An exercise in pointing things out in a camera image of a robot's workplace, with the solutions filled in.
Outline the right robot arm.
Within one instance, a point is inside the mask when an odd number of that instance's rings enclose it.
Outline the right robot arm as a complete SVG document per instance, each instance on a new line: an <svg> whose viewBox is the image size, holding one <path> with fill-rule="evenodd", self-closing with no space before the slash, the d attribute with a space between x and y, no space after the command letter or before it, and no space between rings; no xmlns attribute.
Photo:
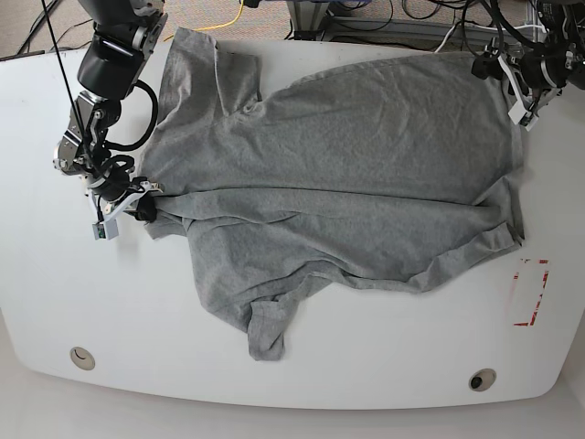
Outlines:
<svg viewBox="0 0 585 439"><path fill-rule="evenodd" d="M167 15L162 1L87 0L80 5L93 22L93 37L77 74L82 90L69 99L69 126L53 163L62 174L85 179L103 236L107 223L120 213L144 222L156 218L155 186L133 175L131 154L146 143L157 122L156 94L140 75ZM109 129L120 120L122 100L134 90L144 91L151 101L149 124L131 144L111 142Z"/></svg>

